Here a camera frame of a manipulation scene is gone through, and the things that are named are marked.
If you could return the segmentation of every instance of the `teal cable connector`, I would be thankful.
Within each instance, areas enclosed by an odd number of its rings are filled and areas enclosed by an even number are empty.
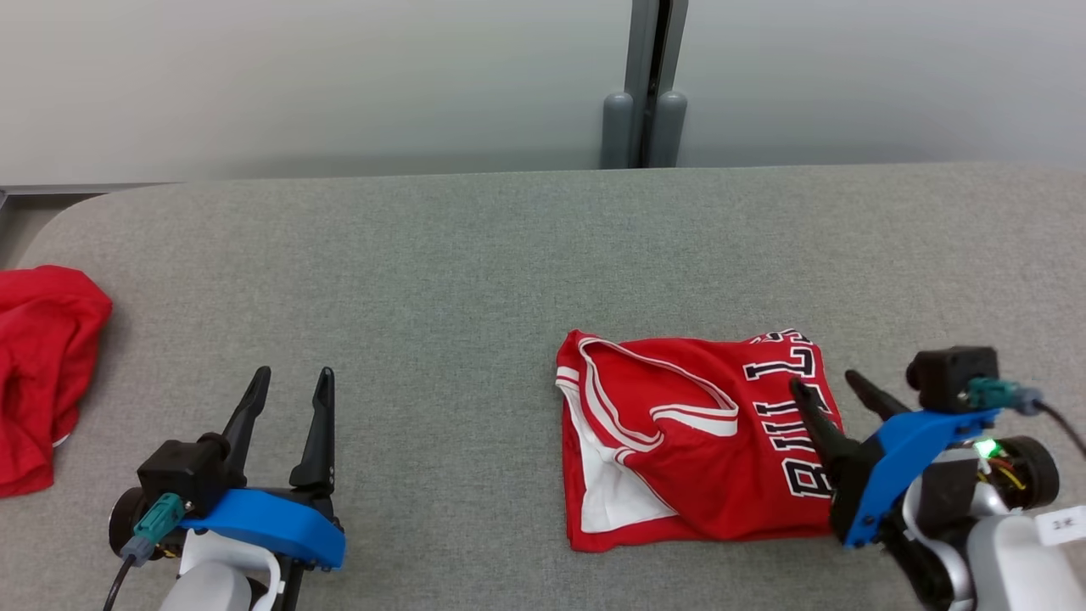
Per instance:
[[[132,565],[142,567],[154,553],[155,546],[185,518],[185,502],[181,497],[166,493],[154,501],[151,509],[132,529],[132,538],[121,548],[121,558],[131,556]]]
[[[1007,380],[975,378],[965,385],[969,405],[980,410],[1012,409],[1022,416],[1037,413],[1040,391]]]

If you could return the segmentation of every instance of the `crumpled red cloth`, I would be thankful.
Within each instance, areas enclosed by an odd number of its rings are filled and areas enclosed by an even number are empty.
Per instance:
[[[0,271],[0,497],[53,485],[113,302],[78,269]]]

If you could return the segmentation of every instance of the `red fabric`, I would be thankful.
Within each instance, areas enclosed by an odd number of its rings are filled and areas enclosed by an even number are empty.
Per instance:
[[[72,433],[113,303],[83,271],[0,271],[0,497],[53,484],[53,444]]]
[[[616,345],[573,331],[557,365],[573,549],[830,533],[829,483],[790,380],[816,387],[838,429],[841,417],[799,333]]]

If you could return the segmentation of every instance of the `black cable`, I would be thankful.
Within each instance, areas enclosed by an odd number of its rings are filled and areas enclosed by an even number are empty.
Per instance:
[[[113,585],[110,587],[110,596],[105,597],[105,607],[102,607],[102,611],[110,611],[113,609],[113,603],[117,600],[117,593],[121,591],[121,583],[125,581],[125,575],[128,574],[128,570],[131,569],[135,563],[135,556],[129,553],[125,557],[125,561],[121,564],[121,570],[117,571],[117,576],[113,580]]]
[[[1052,417],[1052,420],[1056,421],[1056,424],[1059,424],[1060,429],[1062,429],[1063,432],[1068,434],[1068,437],[1071,437],[1071,441],[1074,442],[1075,446],[1078,447],[1078,451],[1082,453],[1083,458],[1086,459],[1086,443],[1083,442],[1083,438],[1071,427],[1071,423],[1069,423],[1068,420],[1063,418],[1063,415],[1056,411],[1056,408],[1049,406],[1044,402],[1034,402],[1033,405],[1036,406],[1038,410]]]

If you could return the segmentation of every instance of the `red jersey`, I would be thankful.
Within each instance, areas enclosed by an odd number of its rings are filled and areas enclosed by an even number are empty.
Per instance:
[[[798,332],[614,344],[572,331],[557,362],[573,549],[830,533],[830,484],[788,381],[841,417]]]

